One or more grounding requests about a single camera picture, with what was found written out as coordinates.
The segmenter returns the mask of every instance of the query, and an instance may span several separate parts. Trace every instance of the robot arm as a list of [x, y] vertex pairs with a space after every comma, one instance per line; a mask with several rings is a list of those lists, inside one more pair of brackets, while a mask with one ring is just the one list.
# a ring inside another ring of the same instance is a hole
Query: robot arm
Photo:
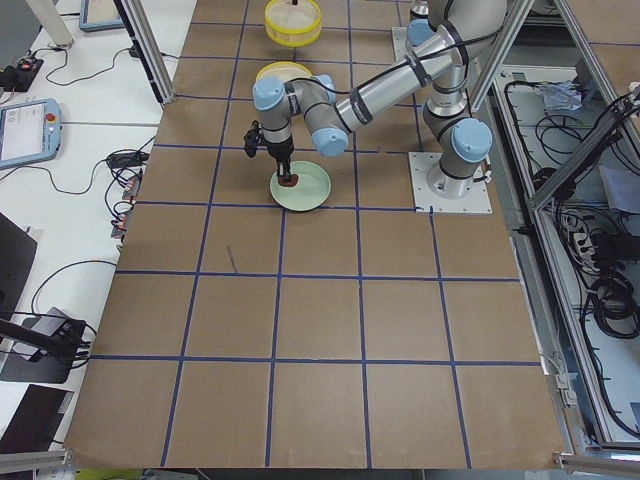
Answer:
[[[245, 137], [247, 153], [253, 156], [258, 144], [266, 145], [269, 154], [278, 163], [280, 183], [290, 185], [292, 179], [288, 166], [294, 151], [291, 135], [293, 116], [303, 115], [320, 154], [336, 156], [346, 150], [348, 134], [431, 83], [435, 93], [424, 108], [427, 125], [441, 142], [445, 153], [448, 149], [455, 149], [456, 145], [458, 150], [465, 150], [464, 144], [449, 137], [452, 136], [451, 127], [454, 124], [465, 118], [470, 120], [465, 110], [466, 69], [469, 62], [491, 44], [502, 27], [507, 0], [428, 0], [428, 4], [428, 25], [430, 28], [436, 26], [437, 31], [424, 43], [413, 50], [409, 49], [404, 60], [354, 88], [348, 98], [337, 103], [333, 83], [325, 75], [287, 83], [273, 77], [256, 82], [253, 95], [260, 123], [254, 122], [252, 130]], [[475, 136], [474, 132], [466, 135]], [[482, 143], [486, 143], [486, 132], [481, 137]], [[482, 160], [486, 153], [475, 152], [462, 161], [468, 163], [479, 155]], [[452, 165], [448, 171], [453, 178], [466, 175], [470, 169], [453, 168], [454, 173], [451, 170], [456, 162], [449, 163]]]

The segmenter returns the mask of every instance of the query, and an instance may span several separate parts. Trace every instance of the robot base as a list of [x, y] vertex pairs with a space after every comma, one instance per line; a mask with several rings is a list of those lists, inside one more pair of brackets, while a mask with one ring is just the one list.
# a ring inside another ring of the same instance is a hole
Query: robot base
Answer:
[[[492, 213], [491, 201], [484, 182], [471, 183], [471, 189], [462, 198], [451, 200], [433, 192], [427, 182], [427, 175], [433, 165], [440, 160], [440, 153], [409, 153], [411, 182], [416, 211], [419, 213], [458, 213], [467, 215], [489, 215]], [[475, 178], [483, 176], [478, 167]]]

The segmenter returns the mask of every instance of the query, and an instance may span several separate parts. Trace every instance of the tiled table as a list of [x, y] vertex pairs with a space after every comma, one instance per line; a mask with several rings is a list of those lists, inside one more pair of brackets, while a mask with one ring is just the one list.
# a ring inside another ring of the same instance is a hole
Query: tiled table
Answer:
[[333, 182], [313, 212], [274, 204], [274, 162], [244, 156], [264, 64], [348, 88], [391, 60], [407, 3], [320, 5], [320, 39], [291, 50], [264, 2], [199, 1], [65, 442], [78, 464], [535, 469], [562, 450], [495, 195], [490, 216], [413, 210], [399, 152], [434, 143], [412, 98], [334, 159], [296, 119], [295, 159]]

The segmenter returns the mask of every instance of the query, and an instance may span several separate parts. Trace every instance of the blue joint cap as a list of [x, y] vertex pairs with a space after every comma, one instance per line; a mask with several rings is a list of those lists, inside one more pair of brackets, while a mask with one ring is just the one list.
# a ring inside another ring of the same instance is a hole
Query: blue joint cap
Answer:
[[418, 18], [412, 20], [407, 27], [407, 39], [414, 47], [422, 45], [435, 35], [436, 32], [431, 30], [429, 21], [426, 18]]
[[455, 152], [468, 163], [480, 163], [493, 144], [491, 130], [475, 118], [465, 118], [453, 127], [451, 143]]
[[313, 132], [311, 140], [318, 153], [325, 157], [336, 157], [344, 153], [349, 145], [347, 134], [335, 127], [321, 128]]
[[[333, 80], [329, 75], [316, 75], [316, 79], [323, 84], [325, 87], [330, 88], [331, 90], [335, 90], [336, 87], [333, 84]], [[327, 90], [327, 95], [329, 96], [329, 101], [331, 103], [336, 103], [336, 94]]]
[[284, 83], [276, 77], [264, 77], [253, 86], [253, 103], [258, 110], [271, 110], [284, 97]]

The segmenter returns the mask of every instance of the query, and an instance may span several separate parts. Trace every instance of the power adapter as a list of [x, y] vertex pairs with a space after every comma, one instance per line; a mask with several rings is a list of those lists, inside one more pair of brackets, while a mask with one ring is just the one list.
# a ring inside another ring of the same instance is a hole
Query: power adapter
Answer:
[[120, 168], [140, 167], [147, 160], [149, 160], [149, 154], [145, 152], [120, 152], [109, 155], [107, 157], [107, 165], [112, 170], [118, 170]]

